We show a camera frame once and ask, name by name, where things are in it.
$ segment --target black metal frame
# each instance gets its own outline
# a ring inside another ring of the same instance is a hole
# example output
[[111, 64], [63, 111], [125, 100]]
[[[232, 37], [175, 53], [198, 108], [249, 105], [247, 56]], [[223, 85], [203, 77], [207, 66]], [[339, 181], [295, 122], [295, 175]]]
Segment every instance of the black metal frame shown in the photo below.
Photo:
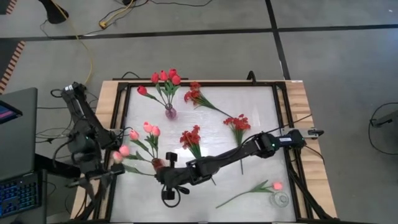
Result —
[[[279, 96], [278, 96], [278, 88], [282, 91], [282, 96], [284, 99], [284, 104], [285, 104], [285, 110], [287, 113], [288, 117], [288, 123], [291, 128], [293, 128], [294, 124], [292, 121], [292, 114], [290, 110], [290, 105], [289, 105], [289, 99], [287, 98], [287, 89], [286, 89], [286, 84], [285, 82], [257, 82], [256, 77], [252, 71], [249, 72], [248, 80], [252, 80], [252, 82], [200, 82], [201, 86], [269, 86], [272, 88], [272, 92], [274, 95], [274, 103], [275, 103], [275, 108], [277, 112], [277, 119], [278, 119], [278, 124], [279, 127], [284, 127], [284, 120], [282, 118], [282, 109], [280, 107], [280, 102], [279, 102]], [[189, 86], [190, 83], [181, 83], [181, 86]], [[118, 91], [116, 93], [116, 101], [114, 104], [114, 109], [113, 109], [113, 115], [112, 115], [112, 120], [111, 120], [111, 127], [112, 129], [114, 128], [120, 128], [123, 129], [124, 127], [124, 122], [127, 116], [127, 109], [129, 106], [129, 99], [131, 95], [131, 88], [132, 87], [137, 87], [139, 85], [142, 86], [155, 86], [153, 83], [149, 82], [140, 82], [140, 83], [128, 83], [128, 82], [121, 82], [118, 85]], [[116, 127], [116, 120], [118, 118], [118, 109], [121, 101], [121, 94], [123, 91], [126, 91], [126, 97], [124, 99], [124, 106], [123, 106], [123, 112], [122, 112], [122, 118], [121, 118], [121, 126]], [[289, 168], [289, 164], [291, 163], [291, 158], [289, 154], [288, 149], [284, 149], [284, 155], [285, 155], [285, 162], [287, 169]], [[110, 159], [110, 152], [106, 153], [105, 155], [105, 163], [108, 166], [109, 165], [109, 159]], [[300, 156], [296, 156], [296, 165], [298, 167], [298, 171], [300, 174], [301, 181], [305, 184], [305, 179], [303, 179], [303, 167], [302, 167], [302, 161]], [[289, 177], [289, 184], [290, 184], [290, 190], [292, 194], [292, 203], [293, 203], [293, 208], [294, 208], [294, 213], [296, 220], [301, 218], [300, 214], [300, 208], [299, 208], [299, 199], [297, 197], [297, 192], [295, 188], [295, 184], [292, 178]], [[113, 208], [113, 199], [114, 199], [114, 191], [116, 187], [116, 179], [112, 182], [110, 185], [109, 189], [109, 196], [108, 196], [108, 204], [106, 207], [106, 214], [105, 214], [105, 220], [110, 221], [111, 219], [111, 212]]]

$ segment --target table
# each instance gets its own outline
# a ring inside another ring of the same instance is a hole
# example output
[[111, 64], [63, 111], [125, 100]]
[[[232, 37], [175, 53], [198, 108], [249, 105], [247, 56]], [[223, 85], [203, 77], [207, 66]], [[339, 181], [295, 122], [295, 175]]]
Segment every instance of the table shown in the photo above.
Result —
[[[198, 82], [248, 82], [251, 83], [251, 80], [197, 80]], [[101, 88], [101, 93], [99, 95], [98, 105], [96, 109], [96, 115], [99, 121], [105, 128], [111, 127], [112, 117], [116, 118], [116, 127], [119, 127], [122, 120], [122, 111], [124, 105], [124, 99], [126, 97], [126, 92], [122, 92], [119, 99], [116, 99], [116, 95], [118, 92], [118, 84], [119, 82], [145, 82], [142, 80], [123, 80], [123, 81], [105, 81], [103, 82], [103, 86]], [[291, 110], [291, 115], [293, 121], [299, 120], [311, 114], [311, 110], [308, 104], [307, 95], [305, 92], [304, 84], [302, 81], [275, 81], [275, 80], [258, 80], [258, 82], [284, 82], [287, 90], [287, 97], [289, 99], [289, 106]], [[119, 100], [119, 110], [117, 114], [113, 114], [114, 105], [116, 100]], [[279, 102], [282, 109], [282, 117], [287, 124], [288, 121], [288, 113], [287, 110], [289, 108], [285, 107], [284, 99], [282, 94], [279, 94]], [[305, 118], [294, 124], [296, 128], [311, 128], [314, 127], [312, 117]], [[309, 147], [315, 149], [320, 152], [320, 146], [317, 140], [307, 140], [307, 144]], [[311, 151], [306, 149], [302, 150], [301, 154], [303, 172], [305, 174], [305, 179], [307, 182], [307, 188], [317, 200], [317, 202], [324, 208], [324, 210], [331, 216], [336, 217], [335, 206], [333, 203], [333, 199], [331, 197], [330, 187], [328, 183], [328, 179], [325, 172], [325, 166], [323, 165], [322, 160], [318, 155], [314, 154]], [[98, 188], [98, 182], [93, 182], [94, 188]], [[81, 204], [84, 199], [85, 192], [82, 188], [79, 188], [76, 193], [75, 203], [73, 206], [71, 218], [75, 217], [78, 213]], [[302, 217], [307, 217], [307, 211], [305, 209], [304, 199], [299, 189], [297, 189], [298, 195], [298, 204]], [[101, 203], [101, 208], [99, 210], [98, 218], [106, 217], [106, 204], [108, 202], [108, 198], [106, 197]]]

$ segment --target pink flower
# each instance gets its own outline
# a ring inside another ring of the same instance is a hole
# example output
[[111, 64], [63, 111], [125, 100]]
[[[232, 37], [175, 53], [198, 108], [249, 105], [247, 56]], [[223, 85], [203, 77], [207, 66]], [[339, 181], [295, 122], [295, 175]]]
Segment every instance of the pink flower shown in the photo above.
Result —
[[153, 134], [154, 136], [160, 136], [160, 129], [159, 129], [158, 126], [153, 126], [153, 127], [152, 127], [152, 134]]
[[145, 88], [144, 86], [139, 86], [137, 88], [137, 92], [143, 96], [145, 96], [148, 92], [147, 92], [147, 88]]
[[150, 125], [148, 122], [144, 122], [144, 131], [146, 133], [150, 133], [152, 131], [152, 125]]
[[282, 189], [284, 188], [281, 182], [274, 182], [274, 183], [272, 184], [272, 187], [273, 187], [275, 190], [282, 190]]
[[128, 146], [121, 146], [119, 148], [119, 152], [123, 157], [130, 155], [130, 149]]
[[172, 80], [174, 75], [176, 75], [176, 74], [177, 74], [176, 69], [171, 68], [170, 71], [169, 71], [169, 78]]
[[165, 71], [160, 71], [160, 80], [166, 81], [168, 79], [167, 73]]
[[179, 75], [174, 75], [172, 78], [172, 83], [174, 85], [179, 85], [181, 83], [181, 77], [179, 77]]
[[120, 152], [114, 151], [112, 154], [114, 163], [119, 164], [123, 161], [123, 156], [120, 154]]
[[139, 138], [138, 132], [135, 131], [135, 130], [131, 130], [130, 131], [130, 139], [131, 140], [138, 140], [138, 138]]
[[159, 74], [158, 73], [153, 73], [152, 74], [152, 77], [150, 78], [150, 80], [153, 82], [153, 83], [157, 83], [157, 82], [159, 82]]

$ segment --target glass vase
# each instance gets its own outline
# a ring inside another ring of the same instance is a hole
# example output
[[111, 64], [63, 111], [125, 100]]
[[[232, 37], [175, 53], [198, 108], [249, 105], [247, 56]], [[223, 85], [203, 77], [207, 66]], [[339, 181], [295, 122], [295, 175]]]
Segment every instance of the glass vase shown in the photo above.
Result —
[[166, 108], [165, 114], [168, 119], [173, 120], [177, 117], [177, 111], [173, 108], [173, 105], [168, 103], [166, 104], [165, 108]]

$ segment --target pink tulip bouquet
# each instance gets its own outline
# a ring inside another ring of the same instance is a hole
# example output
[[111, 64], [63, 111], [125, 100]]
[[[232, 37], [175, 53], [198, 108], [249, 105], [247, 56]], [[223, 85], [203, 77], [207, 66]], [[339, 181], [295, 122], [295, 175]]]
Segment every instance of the pink tulip bouquet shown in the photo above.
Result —
[[[159, 83], [159, 79], [163, 81], [162, 86]], [[167, 74], [163, 70], [160, 71], [160, 75], [155, 72], [150, 80], [152, 81], [152, 83], [156, 84], [156, 90], [162, 98], [162, 101], [158, 100], [155, 96], [149, 94], [144, 86], [138, 87], [138, 93], [148, 98], [151, 98], [163, 105], [166, 109], [166, 117], [168, 117], [168, 119], [174, 119], [177, 116], [177, 112], [173, 108], [172, 103], [175, 92], [178, 90], [178, 88], [180, 88], [179, 84], [181, 83], [181, 77], [177, 74], [176, 69], [172, 68], [170, 69], [169, 74]]]
[[[121, 163], [124, 158], [126, 159], [134, 159], [134, 160], [139, 160], [139, 161], [144, 161], [144, 162], [149, 162], [152, 164], [152, 166], [158, 165], [158, 163], [161, 161], [161, 159], [158, 158], [158, 142], [159, 142], [159, 136], [160, 136], [160, 129], [157, 126], [153, 126], [149, 124], [148, 122], [144, 123], [144, 131], [148, 133], [149, 135], [146, 136], [144, 139], [146, 142], [148, 142], [151, 150], [139, 140], [139, 134], [135, 130], [131, 130], [129, 133], [130, 136], [130, 141], [133, 142], [134, 144], [138, 145], [141, 149], [146, 151], [151, 156], [151, 160], [147, 160], [142, 156], [139, 151], [137, 150], [135, 154], [130, 154], [130, 150], [128, 146], [121, 146], [118, 152], [113, 152], [113, 159], [115, 163]], [[137, 174], [142, 174], [142, 175], [150, 175], [153, 176], [152, 174], [145, 174], [141, 171], [139, 171], [135, 167], [127, 166], [124, 165], [124, 168], [128, 172], [133, 172]]]

